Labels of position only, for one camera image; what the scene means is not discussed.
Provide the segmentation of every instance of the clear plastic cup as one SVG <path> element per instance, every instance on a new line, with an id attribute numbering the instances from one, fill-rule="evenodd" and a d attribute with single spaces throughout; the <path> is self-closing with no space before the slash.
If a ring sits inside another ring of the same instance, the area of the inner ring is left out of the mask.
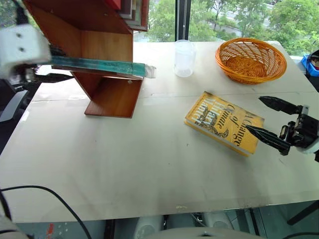
<path id="1" fill-rule="evenodd" d="M 175 74 L 180 77 L 188 77 L 193 74 L 195 55 L 195 47 L 190 41 L 176 41 L 174 65 Z"/>

